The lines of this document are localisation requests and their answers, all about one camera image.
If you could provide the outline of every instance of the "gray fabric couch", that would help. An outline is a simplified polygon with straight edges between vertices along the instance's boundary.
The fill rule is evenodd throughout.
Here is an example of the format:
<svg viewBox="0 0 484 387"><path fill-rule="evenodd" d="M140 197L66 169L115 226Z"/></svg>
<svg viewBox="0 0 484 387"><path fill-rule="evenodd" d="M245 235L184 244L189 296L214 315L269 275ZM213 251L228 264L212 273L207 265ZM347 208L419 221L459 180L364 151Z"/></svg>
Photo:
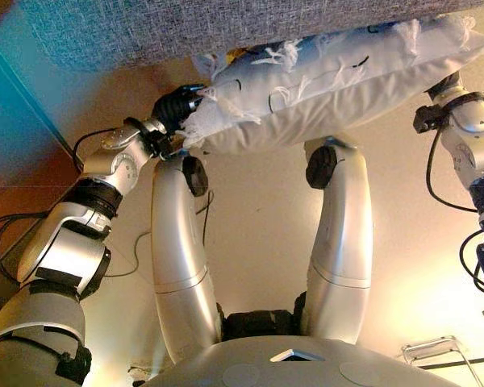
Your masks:
<svg viewBox="0 0 484 387"><path fill-rule="evenodd" d="M20 0L65 68L150 65L204 52L484 6L484 0Z"/></svg>

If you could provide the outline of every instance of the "silver metal casing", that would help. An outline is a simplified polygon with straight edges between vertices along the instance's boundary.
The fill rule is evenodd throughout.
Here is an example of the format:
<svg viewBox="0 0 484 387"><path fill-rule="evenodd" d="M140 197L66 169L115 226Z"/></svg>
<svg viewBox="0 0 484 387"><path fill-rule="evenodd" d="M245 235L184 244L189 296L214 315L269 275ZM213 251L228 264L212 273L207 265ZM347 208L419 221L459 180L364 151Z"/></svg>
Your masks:
<svg viewBox="0 0 484 387"><path fill-rule="evenodd" d="M337 165L324 189L300 329L302 335L355 343L371 285L371 198L363 155L332 142Z"/></svg>
<svg viewBox="0 0 484 387"><path fill-rule="evenodd" d="M68 332L68 335L43 331L46 327ZM63 347L65 350L60 353L75 352L76 340L84 343L85 339L84 312L74 298L58 293L32 293L31 286L27 285L0 310L0 338L13 332L35 338L36 342L54 350ZM69 342L69 335L75 340Z"/></svg>
<svg viewBox="0 0 484 387"><path fill-rule="evenodd" d="M40 262L44 259L44 257L48 254L49 250L52 248L54 239L59 235L63 224L68 221L74 221L80 224L84 224L88 227L95 229L96 231L104 231L106 227L111 227L111 221L106 216L99 214L98 212L87 206L72 202L58 203L52 209L49 216L43 221L40 228L36 231L34 237L31 239L23 252L22 259L20 260L18 266L17 278L19 282L23 283L29 277L34 277L34 271L39 266ZM66 241L69 237L69 232L71 231L64 231L65 236L62 239ZM79 246L72 246L71 244L68 245L62 240L61 242L62 245L66 245L68 247L67 249L65 249L66 252L70 252L70 250L73 250L74 248L81 251ZM92 248L92 251L94 252L96 252L99 248L98 246L95 246L96 243L94 242L86 243L91 243L94 245ZM95 273L95 270L96 267L95 269L92 269L88 273L86 273L84 277L91 278ZM81 287L86 287L86 284L87 283L85 283L85 281L82 281Z"/></svg>
<svg viewBox="0 0 484 387"><path fill-rule="evenodd" d="M220 317L182 157L160 162L152 187L152 264L161 330L174 363L220 341Z"/></svg>
<svg viewBox="0 0 484 387"><path fill-rule="evenodd" d="M284 352L310 361L271 360ZM144 386L457 387L362 347L302 336L259 336L218 343Z"/></svg>

